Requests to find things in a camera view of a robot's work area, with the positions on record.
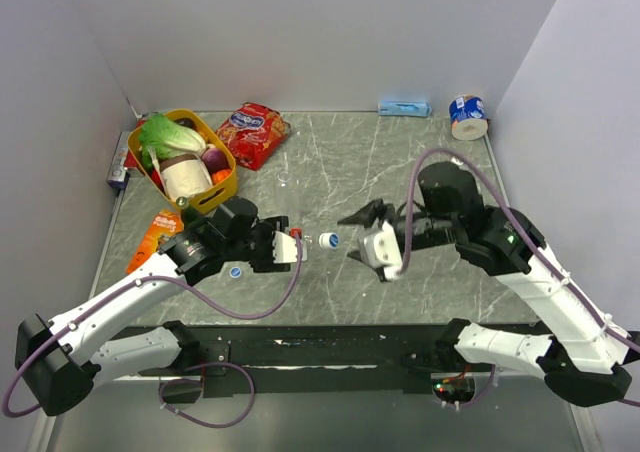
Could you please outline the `clear plastic water bottle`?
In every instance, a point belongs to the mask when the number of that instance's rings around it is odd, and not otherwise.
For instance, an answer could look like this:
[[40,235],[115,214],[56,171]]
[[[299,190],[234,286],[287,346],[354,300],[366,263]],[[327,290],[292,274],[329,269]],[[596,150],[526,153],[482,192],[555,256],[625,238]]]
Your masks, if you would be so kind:
[[339,236],[334,232],[322,232],[319,235],[305,235],[305,241],[322,250],[334,250],[339,246]]

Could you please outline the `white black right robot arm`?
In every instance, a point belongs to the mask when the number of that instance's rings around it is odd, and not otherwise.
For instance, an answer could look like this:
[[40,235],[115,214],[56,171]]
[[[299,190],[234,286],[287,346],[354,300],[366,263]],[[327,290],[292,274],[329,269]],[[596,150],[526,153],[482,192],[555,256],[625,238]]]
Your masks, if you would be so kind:
[[489,364],[541,379],[563,400],[581,407],[624,401],[638,360],[639,334],[614,324],[576,286],[544,236],[522,213],[484,203],[473,175],[451,162],[417,175],[417,211],[374,200],[340,224],[359,226],[350,258],[382,282],[402,276],[403,251],[451,245],[460,258],[513,291],[547,333],[532,335],[453,319],[429,353],[412,367],[456,371]]

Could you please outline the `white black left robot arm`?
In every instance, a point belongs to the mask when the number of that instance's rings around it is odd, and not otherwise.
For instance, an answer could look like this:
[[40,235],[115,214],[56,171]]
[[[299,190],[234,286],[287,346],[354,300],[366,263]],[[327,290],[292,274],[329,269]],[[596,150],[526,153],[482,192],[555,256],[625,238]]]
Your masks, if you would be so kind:
[[24,381],[48,416],[66,413],[93,389],[150,369],[191,371],[199,345],[179,321],[117,339],[134,319],[181,291],[238,320],[262,313],[233,312],[197,290],[227,262],[245,262],[256,273],[298,273],[306,259],[301,235],[285,216],[261,219],[256,205],[232,197],[205,216],[177,200],[184,225],[132,273],[89,301],[45,320],[34,314],[18,327],[16,381]]

